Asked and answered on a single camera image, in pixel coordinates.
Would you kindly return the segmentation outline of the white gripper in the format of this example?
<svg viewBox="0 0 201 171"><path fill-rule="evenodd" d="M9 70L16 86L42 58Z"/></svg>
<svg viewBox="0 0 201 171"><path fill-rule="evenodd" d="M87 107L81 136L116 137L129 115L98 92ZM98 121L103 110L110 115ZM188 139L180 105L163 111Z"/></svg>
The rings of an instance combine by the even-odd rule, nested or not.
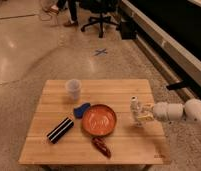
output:
<svg viewBox="0 0 201 171"><path fill-rule="evenodd" d="M142 110L151 111L153 109L153 115L147 114L139 116L138 120L140 120L141 122L151 122L155 118L158 121L166 122L168 120L167 106L168 106L167 102L159 102L156 103L154 106L153 104L142 104Z"/></svg>

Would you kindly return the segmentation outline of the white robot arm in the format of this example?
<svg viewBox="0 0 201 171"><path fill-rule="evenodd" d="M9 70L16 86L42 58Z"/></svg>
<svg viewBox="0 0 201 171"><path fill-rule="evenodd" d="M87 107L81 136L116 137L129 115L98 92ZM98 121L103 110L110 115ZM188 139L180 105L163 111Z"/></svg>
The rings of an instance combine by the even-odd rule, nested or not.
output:
<svg viewBox="0 0 201 171"><path fill-rule="evenodd" d="M201 100L189 99L184 104L158 102L149 111L142 110L137 116L139 121L190 122L201 127Z"/></svg>

